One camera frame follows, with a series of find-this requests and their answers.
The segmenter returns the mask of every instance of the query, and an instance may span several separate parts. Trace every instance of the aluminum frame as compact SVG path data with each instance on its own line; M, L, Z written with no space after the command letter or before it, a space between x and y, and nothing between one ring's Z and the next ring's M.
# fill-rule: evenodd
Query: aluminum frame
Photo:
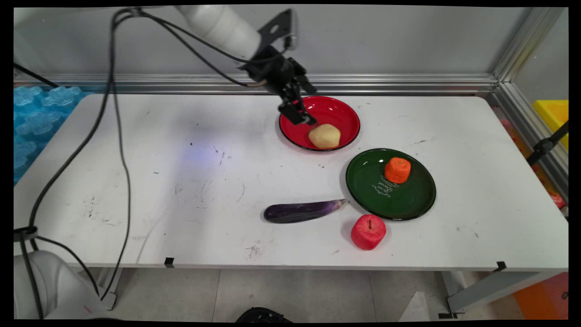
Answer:
M531 52L542 42L564 8L534 7L493 69L499 83L512 82Z
M500 83L486 100L502 110L530 150L540 140L551 136L551 130L514 83ZM539 164L569 204L569 151L559 143Z
M251 82L245 74L233 74ZM45 74L61 86L78 86L86 91L104 91L105 74ZM485 97L495 88L490 74L309 74L322 95L477 95ZM117 91L124 94L252 94L267 95L263 88L244 88L220 75L117 74ZM46 87L32 77L19 75L15 84Z

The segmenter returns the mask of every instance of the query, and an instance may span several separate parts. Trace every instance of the floor tile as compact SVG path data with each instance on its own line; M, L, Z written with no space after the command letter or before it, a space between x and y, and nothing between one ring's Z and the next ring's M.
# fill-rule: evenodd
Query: floor tile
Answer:
M398 321L416 291L425 293L430 320L447 313L446 287L439 272L371 271L371 286L378 322Z
M219 275L219 269L123 269L110 317L210 322Z
M223 269L214 322L266 307L292 322L375 322L367 271Z

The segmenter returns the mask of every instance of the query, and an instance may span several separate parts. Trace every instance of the red bowl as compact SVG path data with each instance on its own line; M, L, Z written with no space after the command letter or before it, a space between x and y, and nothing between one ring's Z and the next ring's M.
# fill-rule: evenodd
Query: red bowl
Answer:
M313 151L333 151L353 142L359 134L361 124L357 113L350 106L329 97L303 98L304 107L315 117L317 124L331 124L339 129L339 145L330 149L319 149L309 140L309 131L315 126L307 124L293 125L286 117L280 115L278 125L282 134L299 147Z

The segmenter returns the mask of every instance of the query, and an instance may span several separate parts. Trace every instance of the bowl rim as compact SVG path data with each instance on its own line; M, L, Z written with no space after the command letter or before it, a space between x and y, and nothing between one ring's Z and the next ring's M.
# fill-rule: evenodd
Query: bowl rim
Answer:
M349 142L345 143L344 145L341 145L340 147L331 148L331 149L308 148L308 147L305 147L303 145L298 144L297 142L294 142L293 140L291 140L290 137L288 137L288 135L286 135L285 131L283 131L283 129L282 129L282 124L281 124L282 114L279 114L278 115L278 128L281 130L282 135L284 135L285 138L287 140L289 140L292 144L294 144L294 145L296 145L296 146L298 146L300 148L310 150L310 151L326 152L326 151L334 151L334 150L338 150L338 149L344 148L347 145L351 144L357 138L357 136L359 136L359 131L361 130L361 121L359 120L359 115L357 114L357 112L353 108L351 108L350 105L346 104L345 102L343 102L343 101L341 101L339 99L335 99L335 98L331 98L331 97L326 97L324 95L312 95L310 97L304 97L303 100L309 99L309 98L328 98L328 99L331 99L331 100L334 100L334 101L341 102L342 104L344 104L347 107L349 107L349 109L351 109L351 111L355 114L355 118L357 118L357 124L358 124L358 127L359 128L357 129L357 132L355 133L355 136Z
M419 217L425 215L428 211L430 211L430 209L432 209L432 207L434 206L434 203L436 202L436 196L437 196L436 182L434 181L434 178L433 178L432 174L430 173L430 171L428 170L428 168L426 168L426 166L424 166L424 164L422 164L419 160L415 159L411 155L408 155L408 156L414 158L419 163L419 165L422 166L428 172L428 175L430 176L430 181L432 182L431 184L432 184L433 189L434 189L434 195L433 195L433 197L431 199L431 202L430 202L429 206L427 206L425 210L423 210L422 212L420 212L419 214L417 214L415 216L409 216L409 217L405 217L405 218L394 218L394 217L389 217L389 216L386 216L386 215L381 215L378 212L374 212L374 211L372 211L371 209L369 209L367 206L365 206L364 204L362 204L359 201L359 199L355 196L355 194L353 194L353 190L351 189L351 186L349 184L349 178L347 176L349 175L349 170L352 168L351 167L351 164L353 163L353 161L357 157L359 157L360 155L363 155L363 154L365 154L367 152L376 151L376 150L381 150L381 151L391 150L391 151L397 151L397 152L400 152L400 153L403 153L403 154L408 155L407 153L405 153L403 151L399 151L399 150L396 150L396 149L390 149L390 148L373 148L373 149L368 149L368 150L359 152L357 155L355 155L355 157L353 157L349 161L349 163L347 164L347 169L345 170L345 184L347 185L347 190L349 191L349 194L353 197L353 199L355 200L355 202L357 202L361 207L363 207L363 209L367 210L367 212L369 212L369 213L371 213L373 215L376 215L377 217L380 217L380 218L383 218L383 219L387 219L387 220L390 220L390 221L410 221L412 219L419 218Z

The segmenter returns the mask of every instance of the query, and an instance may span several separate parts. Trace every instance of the fake fruit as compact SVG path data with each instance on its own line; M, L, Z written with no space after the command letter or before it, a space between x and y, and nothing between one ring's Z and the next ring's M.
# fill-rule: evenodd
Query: fake fruit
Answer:
M363 215L351 230L353 243L363 250L373 250L383 240L387 228L381 218L375 215Z

